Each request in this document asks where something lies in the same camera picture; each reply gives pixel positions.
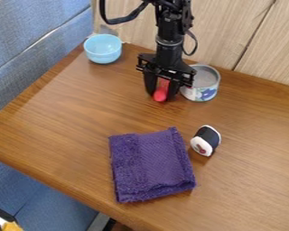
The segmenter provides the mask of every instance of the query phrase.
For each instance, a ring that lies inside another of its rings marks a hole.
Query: cable
[[[159,4],[161,6],[168,6],[170,9],[172,9],[174,11],[180,11],[179,7],[172,4],[171,2],[167,2],[165,0],[157,0],[156,2],[157,2],[157,4]]]
[[[192,50],[190,53],[186,52],[186,50],[184,49],[183,45],[182,45],[182,50],[183,50],[183,53],[184,53],[184,54],[186,54],[187,56],[191,56],[191,55],[193,55],[193,54],[196,52],[196,50],[198,49],[198,41],[197,41],[197,38],[196,38],[195,34],[193,34],[190,30],[187,31],[186,33],[187,33],[188,35],[190,35],[190,37],[195,41],[195,46],[194,46],[193,50]]]
[[[120,18],[114,18],[114,19],[107,19],[106,17],[106,0],[100,0],[99,3],[99,11],[102,19],[107,23],[107,24],[119,24],[119,23],[126,23],[129,21],[134,20],[149,4],[149,2],[144,1],[142,2],[134,11],[132,11],[129,15],[125,17],[120,17]]]

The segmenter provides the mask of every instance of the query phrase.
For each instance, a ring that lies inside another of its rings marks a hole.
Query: blue chair
[[[0,109],[92,33],[90,0],[0,0]],[[25,231],[87,230],[98,212],[0,162],[0,208]]]

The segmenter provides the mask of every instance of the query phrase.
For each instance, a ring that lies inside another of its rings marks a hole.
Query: blue bowl
[[[88,38],[84,49],[89,60],[107,64],[117,60],[122,52],[122,42],[115,35],[99,34]]]

